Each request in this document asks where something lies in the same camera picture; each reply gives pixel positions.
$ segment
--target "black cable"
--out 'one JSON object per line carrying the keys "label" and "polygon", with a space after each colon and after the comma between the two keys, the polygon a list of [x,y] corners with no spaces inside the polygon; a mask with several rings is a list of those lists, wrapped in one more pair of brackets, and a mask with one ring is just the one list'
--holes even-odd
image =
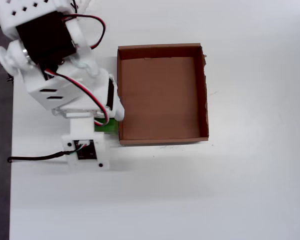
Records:
{"label": "black cable", "polygon": [[74,8],[74,12],[78,13],[78,5],[76,4],[76,0],[72,0],[73,3],[70,3],[70,5]]}
{"label": "black cable", "polygon": [[29,156],[10,156],[7,159],[8,163],[12,163],[12,160],[24,160],[24,161],[40,161],[40,160],[48,160],[48,159],[54,159],[61,157],[63,155],[69,155],[74,153],[76,150],[73,151],[59,151],[51,155],[47,156],[35,156],[35,157],[29,157]]}
{"label": "black cable", "polygon": [[61,78],[66,79],[67,81],[69,81],[70,83],[74,84],[77,88],[79,88],[81,91],[83,91],[89,98],[92,99],[92,101],[100,108],[100,110],[102,111],[102,113],[104,114],[104,118],[105,118],[105,122],[99,122],[97,120],[94,120],[94,124],[100,127],[103,127],[105,125],[107,125],[109,123],[109,115],[107,113],[106,108],[99,102],[99,100],[96,98],[96,96],[94,96],[94,94],[86,87],[84,86],[82,83],[68,77],[65,75],[62,75],[60,73],[56,73],[50,69],[46,69],[44,71],[46,74],[52,75],[52,76],[58,76]]}
{"label": "black cable", "polygon": [[91,47],[91,49],[95,49],[96,47],[98,47],[98,45],[101,43],[102,39],[104,38],[104,35],[105,35],[105,32],[106,32],[106,23],[98,16],[93,16],[93,15],[84,15],[84,14],[77,14],[77,13],[72,13],[72,14],[66,14],[66,15],[63,15],[64,17],[69,17],[69,19],[67,20],[71,20],[73,18],[76,18],[76,17],[81,17],[81,18],[91,18],[91,19],[95,19],[95,20],[98,20],[101,25],[102,25],[102,34],[101,34],[101,37],[99,38],[98,42]]}

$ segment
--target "rectangular hole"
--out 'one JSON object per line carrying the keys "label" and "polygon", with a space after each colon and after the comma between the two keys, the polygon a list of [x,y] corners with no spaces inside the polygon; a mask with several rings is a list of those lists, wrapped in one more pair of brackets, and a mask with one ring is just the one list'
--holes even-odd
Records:
{"label": "rectangular hole", "polygon": [[63,96],[49,96],[46,99],[48,99],[48,100],[61,100],[63,98],[64,98]]}
{"label": "rectangular hole", "polygon": [[41,89],[40,92],[43,93],[55,93],[57,89]]}

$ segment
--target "black wire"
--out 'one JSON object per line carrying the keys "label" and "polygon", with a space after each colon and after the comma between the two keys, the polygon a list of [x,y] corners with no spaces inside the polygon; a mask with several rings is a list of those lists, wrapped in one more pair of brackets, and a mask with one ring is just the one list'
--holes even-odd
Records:
{"label": "black wire", "polygon": [[[68,77],[68,76],[65,76],[65,75],[62,75],[60,73],[56,73],[56,72],[53,72],[53,74],[55,76],[59,76],[61,78],[64,78],[65,80],[69,81],[70,83],[72,83],[73,85],[75,85],[77,88],[79,88],[81,91],[83,91],[89,98],[91,98],[91,100],[100,108],[100,110],[102,111],[102,113],[104,114],[104,117],[107,119],[109,119],[109,117],[106,117],[108,116],[108,113],[106,111],[106,108],[98,101],[98,99],[90,92],[87,92],[85,88],[83,88],[80,84],[78,84],[74,79]],[[103,126],[106,126],[107,124],[109,123],[108,122],[105,122],[104,124],[100,125],[100,127],[103,127]]]}
{"label": "black wire", "polygon": [[76,18],[76,17],[81,17],[81,18],[91,18],[91,19],[95,19],[95,20],[98,20],[99,23],[101,23],[102,25],[102,33],[101,33],[101,37],[99,38],[98,42],[91,47],[91,49],[95,49],[96,47],[99,46],[99,44],[101,43],[102,39],[104,38],[104,35],[105,35],[105,32],[106,32],[106,24],[105,22],[98,16],[93,16],[93,15],[85,15],[85,14],[77,14],[77,13],[72,13],[72,14],[66,14],[66,15],[63,15],[64,17],[70,17],[68,18],[67,20],[71,20],[73,18]]}
{"label": "black wire", "polygon": [[59,151],[56,152],[54,154],[51,155],[47,155],[47,156],[10,156],[7,159],[8,163],[12,163],[12,160],[24,160],[24,161],[40,161],[40,160],[48,160],[48,159],[54,159],[54,158],[58,158],[61,157],[63,155],[69,155],[74,153],[76,150],[73,151]]}
{"label": "black wire", "polygon": [[72,0],[73,3],[70,3],[70,5],[74,8],[74,12],[77,14],[78,13],[78,8],[76,4],[76,0]]}

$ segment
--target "cardboard box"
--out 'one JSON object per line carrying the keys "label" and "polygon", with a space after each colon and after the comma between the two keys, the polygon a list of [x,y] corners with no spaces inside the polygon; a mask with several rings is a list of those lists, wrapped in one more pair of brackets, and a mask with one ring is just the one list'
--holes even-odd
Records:
{"label": "cardboard box", "polygon": [[205,56],[199,43],[120,46],[123,145],[207,141]]}

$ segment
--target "white surface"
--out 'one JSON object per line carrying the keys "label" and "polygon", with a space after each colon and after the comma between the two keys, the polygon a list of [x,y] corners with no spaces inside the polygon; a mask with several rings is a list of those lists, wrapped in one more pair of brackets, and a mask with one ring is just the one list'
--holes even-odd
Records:
{"label": "white surface", "polygon": [[[14,163],[10,239],[300,240],[300,0],[115,3],[88,7],[100,66],[116,75],[118,46],[200,42],[210,139],[121,147],[109,172]],[[16,79],[14,155],[57,152],[67,129]]]}

